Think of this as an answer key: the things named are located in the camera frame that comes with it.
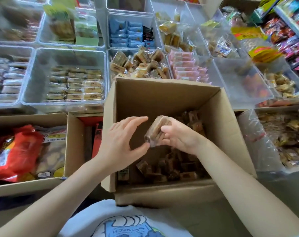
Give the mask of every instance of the person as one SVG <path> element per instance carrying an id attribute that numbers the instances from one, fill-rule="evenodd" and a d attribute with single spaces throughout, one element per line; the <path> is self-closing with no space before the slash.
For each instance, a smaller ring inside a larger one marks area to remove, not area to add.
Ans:
<path id="1" fill-rule="evenodd" d="M 129 146 L 136 128 L 147 120 L 129 117 L 114 123 L 103 133 L 98 154 L 1 227 L 0 237 L 190 237 L 166 210 L 116 207 L 114 200 L 95 203 L 69 219 L 101 180 L 147 152 L 148 143 L 134 150 Z M 160 144 L 198 157 L 251 235 L 299 237 L 298 217 L 211 141 L 175 119 L 161 130 Z"/>

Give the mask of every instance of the gray floor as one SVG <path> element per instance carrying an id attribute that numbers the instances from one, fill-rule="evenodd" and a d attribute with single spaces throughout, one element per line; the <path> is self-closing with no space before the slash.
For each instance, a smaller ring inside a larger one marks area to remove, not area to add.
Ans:
<path id="1" fill-rule="evenodd" d="M 278 182 L 261 181 L 299 217 L 299 175 Z M 96 199 L 111 198 L 100 187 L 92 193 Z M 0 211 L 0 227 L 27 206 Z M 251 236 L 226 199 L 212 203 L 170 209 L 174 217 L 195 237 L 199 236 Z"/>

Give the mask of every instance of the person's left arm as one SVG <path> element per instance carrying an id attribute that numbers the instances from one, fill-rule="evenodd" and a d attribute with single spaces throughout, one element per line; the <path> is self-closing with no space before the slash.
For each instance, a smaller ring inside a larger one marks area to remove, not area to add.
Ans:
<path id="1" fill-rule="evenodd" d="M 114 123 L 102 135 L 98 154 L 63 183 L 0 228 L 0 237 L 56 236 L 82 201 L 108 175 L 126 168 L 150 147 L 131 150 L 130 139 L 147 117 L 129 117 Z"/>

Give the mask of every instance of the blue graphic on shirt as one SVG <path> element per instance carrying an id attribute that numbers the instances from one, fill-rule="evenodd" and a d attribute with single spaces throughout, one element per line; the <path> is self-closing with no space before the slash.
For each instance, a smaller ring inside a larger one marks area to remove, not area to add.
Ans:
<path id="1" fill-rule="evenodd" d="M 101 222 L 92 237 L 165 237 L 142 215 L 114 216 Z"/>

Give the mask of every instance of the forearm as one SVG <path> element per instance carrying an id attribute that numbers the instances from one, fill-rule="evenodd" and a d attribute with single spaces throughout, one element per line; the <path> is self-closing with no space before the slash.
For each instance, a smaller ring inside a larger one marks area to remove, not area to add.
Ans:
<path id="1" fill-rule="evenodd" d="M 254 237 L 299 236 L 299 218 L 284 203 L 213 143 L 206 145 L 199 160 Z"/>
<path id="2" fill-rule="evenodd" d="M 0 228 L 0 237 L 56 236 L 82 201 L 107 175 L 102 163 L 85 163 L 67 180 Z"/>

